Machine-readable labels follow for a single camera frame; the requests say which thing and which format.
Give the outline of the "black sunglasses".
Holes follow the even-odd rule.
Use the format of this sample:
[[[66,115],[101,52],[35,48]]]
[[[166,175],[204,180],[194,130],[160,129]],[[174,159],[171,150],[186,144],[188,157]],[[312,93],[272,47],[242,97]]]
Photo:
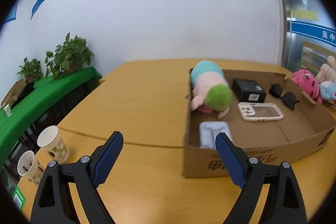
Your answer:
[[[274,98],[280,99],[282,103],[291,111],[294,110],[295,105],[299,102],[294,93],[286,92],[283,94],[281,85],[278,83],[271,85],[269,94]]]

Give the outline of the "black product box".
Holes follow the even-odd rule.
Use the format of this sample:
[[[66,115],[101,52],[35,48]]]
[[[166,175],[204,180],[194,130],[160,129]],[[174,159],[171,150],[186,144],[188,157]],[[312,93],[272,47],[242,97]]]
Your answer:
[[[233,79],[232,91],[239,102],[264,103],[265,90],[254,80]]]

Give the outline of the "pink pig plush toy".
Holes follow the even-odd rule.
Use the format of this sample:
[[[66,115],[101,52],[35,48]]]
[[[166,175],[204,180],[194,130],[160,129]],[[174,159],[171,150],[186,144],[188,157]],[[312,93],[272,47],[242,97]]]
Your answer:
[[[209,60],[199,61],[190,72],[192,86],[191,110],[226,116],[232,102],[232,91],[223,70]]]

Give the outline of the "green qr code sticker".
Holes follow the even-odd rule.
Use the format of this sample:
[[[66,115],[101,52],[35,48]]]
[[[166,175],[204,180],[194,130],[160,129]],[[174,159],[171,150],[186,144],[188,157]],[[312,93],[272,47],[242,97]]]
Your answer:
[[[12,199],[15,204],[15,206],[22,211],[24,208],[24,205],[26,203],[26,198],[22,191],[19,189],[18,186],[15,187],[13,194],[12,194]]]

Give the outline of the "paper cup near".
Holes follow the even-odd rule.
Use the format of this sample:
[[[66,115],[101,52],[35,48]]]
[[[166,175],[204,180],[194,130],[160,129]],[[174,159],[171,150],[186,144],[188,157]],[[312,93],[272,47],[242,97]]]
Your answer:
[[[44,168],[35,157],[33,151],[28,150],[22,154],[17,164],[18,175],[39,186],[44,174]]]

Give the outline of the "paper cup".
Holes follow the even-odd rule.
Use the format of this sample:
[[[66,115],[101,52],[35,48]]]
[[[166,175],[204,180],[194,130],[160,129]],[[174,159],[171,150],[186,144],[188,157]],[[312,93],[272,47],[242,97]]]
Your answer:
[[[28,150],[22,154],[17,164],[18,175],[39,186],[44,174],[44,168],[35,157],[33,151]]]
[[[45,128],[40,133],[37,144],[49,154],[52,160],[57,161],[59,164],[65,163],[70,156],[70,151],[62,139],[58,127],[55,125]]]

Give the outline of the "paper cup far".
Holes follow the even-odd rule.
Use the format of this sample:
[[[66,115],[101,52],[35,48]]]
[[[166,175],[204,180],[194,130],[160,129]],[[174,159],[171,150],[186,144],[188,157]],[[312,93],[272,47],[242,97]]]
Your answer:
[[[37,144],[49,154],[52,160],[57,161],[59,164],[65,163],[70,156],[70,151],[62,139],[58,127],[55,125],[45,128],[40,133]]]

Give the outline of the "brown cardboard box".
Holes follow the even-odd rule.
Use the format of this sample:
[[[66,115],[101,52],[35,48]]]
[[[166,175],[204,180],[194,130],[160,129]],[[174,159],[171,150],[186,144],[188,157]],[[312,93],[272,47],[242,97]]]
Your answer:
[[[256,157],[266,164],[279,165],[283,161],[293,162],[323,148],[335,129],[334,117],[310,98],[283,73],[225,70],[229,83],[234,79],[255,80],[264,90],[272,84],[280,84],[283,92],[295,94],[298,103],[289,110],[280,99],[266,95],[266,103],[275,103],[284,113],[280,121],[248,122],[238,109],[237,97],[232,98],[229,113],[222,118],[227,122],[227,133],[234,145],[242,148],[250,157]],[[187,128],[183,149],[183,170],[185,178],[224,177],[228,173],[215,149],[202,149],[199,126],[210,122],[208,129],[215,135],[224,131],[214,126],[217,114],[200,113],[197,110],[187,114]]]

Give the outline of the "white phone case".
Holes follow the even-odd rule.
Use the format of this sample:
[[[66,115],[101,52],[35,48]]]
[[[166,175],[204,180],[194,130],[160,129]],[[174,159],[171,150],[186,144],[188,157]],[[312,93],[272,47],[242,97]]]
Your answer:
[[[238,110],[241,117],[248,122],[280,121],[284,118],[283,112],[274,103],[240,102]]]

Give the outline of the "green covered side table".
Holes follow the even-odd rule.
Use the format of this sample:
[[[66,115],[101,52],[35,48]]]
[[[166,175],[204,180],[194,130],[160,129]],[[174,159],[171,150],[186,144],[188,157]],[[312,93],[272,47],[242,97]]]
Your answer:
[[[56,80],[51,76],[43,78],[34,84],[35,90],[11,110],[11,116],[1,110],[1,165],[23,132],[44,112],[82,84],[100,78],[100,73],[93,67]]]

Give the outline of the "small open cardboard box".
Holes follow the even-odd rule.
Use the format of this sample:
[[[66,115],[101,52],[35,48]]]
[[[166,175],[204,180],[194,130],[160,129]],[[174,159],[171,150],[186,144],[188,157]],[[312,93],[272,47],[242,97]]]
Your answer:
[[[34,84],[34,82],[28,83],[23,79],[18,80],[6,94],[5,98],[1,102],[1,106],[3,108],[7,105],[11,108],[15,107],[35,90]]]

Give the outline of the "blue white plush toy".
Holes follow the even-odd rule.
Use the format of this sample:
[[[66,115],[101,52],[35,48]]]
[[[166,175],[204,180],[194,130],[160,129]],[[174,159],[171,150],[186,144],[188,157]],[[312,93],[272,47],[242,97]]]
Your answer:
[[[323,100],[335,105],[336,103],[336,83],[323,81],[319,84],[320,96]]]

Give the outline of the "pink strawberry plush toy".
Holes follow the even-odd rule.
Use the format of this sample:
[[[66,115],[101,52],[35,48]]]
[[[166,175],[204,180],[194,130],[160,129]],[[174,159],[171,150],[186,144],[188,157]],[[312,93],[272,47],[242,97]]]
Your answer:
[[[300,69],[293,73],[291,80],[295,82],[296,85],[300,86],[311,99],[322,104],[323,99],[320,94],[319,84],[310,71]]]

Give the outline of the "small potted plant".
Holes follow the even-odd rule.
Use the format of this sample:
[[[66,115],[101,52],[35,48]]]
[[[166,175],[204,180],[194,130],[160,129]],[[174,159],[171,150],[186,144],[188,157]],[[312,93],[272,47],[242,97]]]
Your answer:
[[[41,62],[37,59],[28,60],[27,57],[23,60],[24,64],[19,66],[17,75],[21,75],[28,83],[33,83],[43,77]]]

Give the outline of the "beige teddy bear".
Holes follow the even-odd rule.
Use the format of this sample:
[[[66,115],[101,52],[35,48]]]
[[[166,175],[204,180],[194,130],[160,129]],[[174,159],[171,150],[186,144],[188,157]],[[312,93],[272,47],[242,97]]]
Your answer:
[[[323,64],[315,79],[319,84],[324,81],[336,83],[336,62],[334,56],[327,57],[327,63]]]

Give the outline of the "large potted plant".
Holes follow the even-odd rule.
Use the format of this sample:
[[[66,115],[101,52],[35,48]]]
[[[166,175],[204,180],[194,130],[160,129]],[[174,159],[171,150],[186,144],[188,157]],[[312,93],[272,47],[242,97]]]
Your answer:
[[[84,65],[90,66],[92,57],[94,54],[87,47],[87,40],[77,35],[72,38],[68,32],[62,44],[58,44],[53,52],[46,52],[45,77],[51,76],[55,80],[70,75]]]

